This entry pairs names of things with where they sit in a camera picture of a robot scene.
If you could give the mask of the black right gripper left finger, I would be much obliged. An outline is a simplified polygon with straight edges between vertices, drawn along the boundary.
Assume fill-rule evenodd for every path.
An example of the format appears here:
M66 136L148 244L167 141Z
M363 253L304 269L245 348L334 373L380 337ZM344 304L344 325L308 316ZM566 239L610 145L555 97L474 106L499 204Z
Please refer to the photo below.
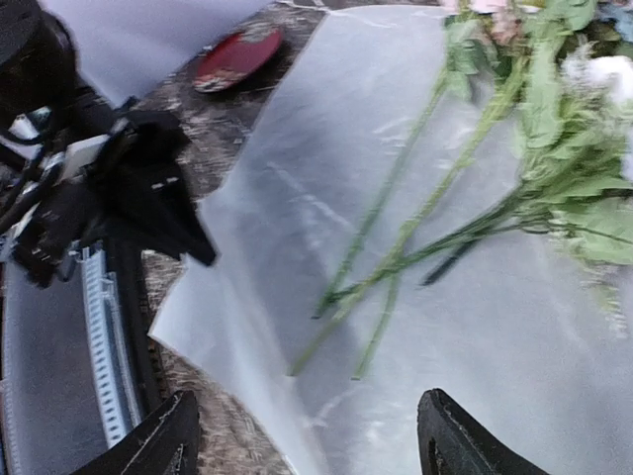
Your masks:
M121 442L73 475L195 475L200 440L195 393L179 390Z

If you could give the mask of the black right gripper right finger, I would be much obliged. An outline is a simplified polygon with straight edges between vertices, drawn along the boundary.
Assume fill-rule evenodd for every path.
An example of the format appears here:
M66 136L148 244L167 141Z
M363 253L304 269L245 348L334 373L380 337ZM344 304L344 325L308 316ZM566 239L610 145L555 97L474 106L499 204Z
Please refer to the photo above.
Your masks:
M494 437L440 388L417 406L423 474L542 474L544 471Z

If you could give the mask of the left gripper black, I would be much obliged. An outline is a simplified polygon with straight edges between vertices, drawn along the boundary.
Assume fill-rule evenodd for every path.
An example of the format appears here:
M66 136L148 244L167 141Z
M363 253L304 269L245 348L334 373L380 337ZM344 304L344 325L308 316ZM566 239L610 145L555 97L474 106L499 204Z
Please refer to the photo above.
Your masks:
M178 162L190 140L173 114L130 111L119 115L86 181L124 238L175 259L187 254L211 266L217 251L201 225Z

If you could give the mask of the lilac hydrangea fake bunch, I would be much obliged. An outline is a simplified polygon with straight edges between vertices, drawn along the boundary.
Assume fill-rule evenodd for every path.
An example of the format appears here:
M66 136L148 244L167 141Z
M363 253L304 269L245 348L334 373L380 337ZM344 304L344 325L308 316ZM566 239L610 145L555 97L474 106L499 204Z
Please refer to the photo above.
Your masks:
M450 249L451 254L425 279L431 285L483 238L521 229L558 234L589 261L631 262L630 219L617 217L617 198L632 191L624 175L626 133L632 127L632 100L626 96L626 56L591 58L584 47L558 63L554 44L535 46L487 105L471 141L428 200L407 220L397 242L370 276L342 290L325 293L321 310L339 305L334 318L348 316L368 289L385 278L396 280L408 267ZM457 231L406 254L407 241L435 209L458 174L518 94L522 156L518 184L497 204Z

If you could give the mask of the small pink fake rose stem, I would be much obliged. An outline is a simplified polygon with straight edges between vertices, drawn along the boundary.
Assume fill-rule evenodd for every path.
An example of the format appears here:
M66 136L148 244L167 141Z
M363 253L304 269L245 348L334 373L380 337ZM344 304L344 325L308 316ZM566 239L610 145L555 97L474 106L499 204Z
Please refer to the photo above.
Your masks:
M357 254L363 249L367 235L372 230L376 220L387 204L387 201L390 198L390 195L394 190L394 187L398 179L400 178L401 173L405 170L412 147L415 145L420 133L422 132L422 129L430 119L440 98L447 89L448 76L448 66L441 66L437 77L431 87L430 98L427 105L424 107L422 112L418 115L413 125L411 126L405 144L401 148L401 151L399 152L397 158L391 166L389 174L381 185L380 190L376 195L373 203L363 216L358 231L356 232L350 245L345 251L344 257L338 264L334 276L327 284L322 297L318 301L315 312L313 314L313 319L320 319L323 316L331 298L334 296L335 291L338 289L339 285L342 283L347 273L351 270Z

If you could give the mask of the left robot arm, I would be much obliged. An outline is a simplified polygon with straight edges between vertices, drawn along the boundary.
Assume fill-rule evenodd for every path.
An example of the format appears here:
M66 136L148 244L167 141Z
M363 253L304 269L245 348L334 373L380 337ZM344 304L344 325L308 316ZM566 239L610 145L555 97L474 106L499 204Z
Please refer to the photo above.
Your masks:
M1 470L193 474L195 394L164 385L142 255L212 264L166 111L111 106L37 1L1 5Z

